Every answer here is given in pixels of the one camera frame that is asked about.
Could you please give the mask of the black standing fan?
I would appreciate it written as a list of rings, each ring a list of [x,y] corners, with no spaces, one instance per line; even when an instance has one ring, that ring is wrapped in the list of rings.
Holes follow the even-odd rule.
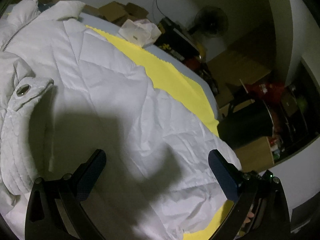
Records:
[[[205,6],[196,14],[188,34],[214,38],[224,35],[228,27],[228,17],[221,8]]]

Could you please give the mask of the open cardboard box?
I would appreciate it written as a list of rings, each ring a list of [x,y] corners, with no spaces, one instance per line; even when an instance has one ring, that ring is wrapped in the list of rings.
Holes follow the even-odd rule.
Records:
[[[99,14],[105,20],[121,27],[126,20],[133,22],[147,19],[149,12],[133,3],[121,4],[116,1],[103,5],[99,9]]]

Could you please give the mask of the yellow table cloth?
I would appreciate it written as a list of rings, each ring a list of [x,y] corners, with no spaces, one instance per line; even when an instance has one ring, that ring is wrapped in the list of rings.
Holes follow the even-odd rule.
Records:
[[[160,55],[161,50],[155,52],[151,48],[143,49],[116,35],[106,31],[86,25],[96,33],[106,38],[119,51],[123,52],[135,64],[145,68],[147,76],[152,80],[155,88],[162,89],[170,94],[174,99],[181,102],[189,111],[194,113],[204,125],[216,136],[218,136],[217,114],[210,108],[209,97],[205,95],[204,88],[199,81],[194,81],[178,70],[181,66],[188,70],[185,65],[178,61],[170,63]]]

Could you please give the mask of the flat brown cardboard sheet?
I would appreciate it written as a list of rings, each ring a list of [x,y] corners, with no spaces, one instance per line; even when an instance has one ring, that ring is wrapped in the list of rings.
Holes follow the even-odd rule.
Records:
[[[218,85],[254,84],[271,71],[263,64],[236,51],[225,50],[207,62]]]

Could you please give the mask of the black box with yellow print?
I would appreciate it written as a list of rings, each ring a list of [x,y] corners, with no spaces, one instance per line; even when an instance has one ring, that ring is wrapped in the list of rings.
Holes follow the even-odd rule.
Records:
[[[157,27],[161,35],[155,45],[181,62],[196,59],[206,60],[206,51],[202,44],[193,39],[183,28],[167,17],[160,20]]]

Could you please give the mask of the black bag beside table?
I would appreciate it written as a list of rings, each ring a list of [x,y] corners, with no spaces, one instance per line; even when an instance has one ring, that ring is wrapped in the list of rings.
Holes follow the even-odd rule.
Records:
[[[249,105],[235,110],[238,102],[231,102],[227,116],[219,122],[217,131],[222,141],[232,149],[245,146],[260,137],[271,137],[274,122],[271,112],[262,100],[255,100]]]

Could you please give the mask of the white puffer jacket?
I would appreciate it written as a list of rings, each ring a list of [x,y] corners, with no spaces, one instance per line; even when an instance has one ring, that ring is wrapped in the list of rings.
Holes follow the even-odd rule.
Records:
[[[33,182],[72,173],[96,149],[107,164],[84,208],[108,239],[183,239],[226,201],[208,165],[231,148],[143,66],[78,21],[84,4],[1,20],[1,214],[19,239]]]

